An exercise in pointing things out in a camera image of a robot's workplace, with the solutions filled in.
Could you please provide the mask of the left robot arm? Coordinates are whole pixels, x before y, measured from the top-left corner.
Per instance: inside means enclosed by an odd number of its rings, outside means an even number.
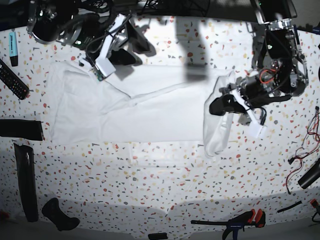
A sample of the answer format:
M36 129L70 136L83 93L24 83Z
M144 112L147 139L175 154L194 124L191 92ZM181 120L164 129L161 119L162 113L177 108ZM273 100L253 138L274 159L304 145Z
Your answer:
M309 84L307 61L301 49L296 25L297 11L290 0L252 0L257 21L265 27L263 44L254 62L253 76L219 89L208 111L214 116L238 113L254 118L261 109L258 123L267 117L265 106L300 96Z

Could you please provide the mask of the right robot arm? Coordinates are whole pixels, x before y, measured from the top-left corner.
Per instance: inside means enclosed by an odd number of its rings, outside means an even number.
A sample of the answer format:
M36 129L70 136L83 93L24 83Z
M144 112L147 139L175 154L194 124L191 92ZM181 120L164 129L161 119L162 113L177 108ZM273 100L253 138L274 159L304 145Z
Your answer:
M151 44L130 22L132 12L120 12L112 0L32 0L27 31L41 44L60 42L85 52L95 66L108 59L116 65L135 64L122 50L130 43L138 54L151 52Z

